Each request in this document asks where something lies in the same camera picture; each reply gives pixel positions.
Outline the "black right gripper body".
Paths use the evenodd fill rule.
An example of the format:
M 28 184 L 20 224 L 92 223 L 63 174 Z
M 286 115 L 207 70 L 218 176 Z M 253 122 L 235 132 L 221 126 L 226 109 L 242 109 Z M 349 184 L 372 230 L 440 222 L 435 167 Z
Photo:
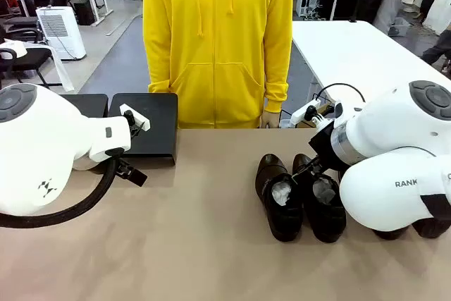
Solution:
M 349 166 L 341 161 L 333 151 L 330 140 L 332 132 L 333 122 L 331 121 L 310 139 L 309 145 L 316 152 L 316 157 L 319 159 L 317 165 L 321 168 L 322 172 L 330 169 L 344 173 Z

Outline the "person's left hand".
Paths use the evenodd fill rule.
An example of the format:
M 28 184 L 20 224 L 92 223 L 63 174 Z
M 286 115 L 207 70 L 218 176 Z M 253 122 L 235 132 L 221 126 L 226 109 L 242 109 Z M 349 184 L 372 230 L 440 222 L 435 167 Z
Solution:
M 264 110 L 261 115 L 260 128 L 279 128 L 280 112 L 273 113 Z

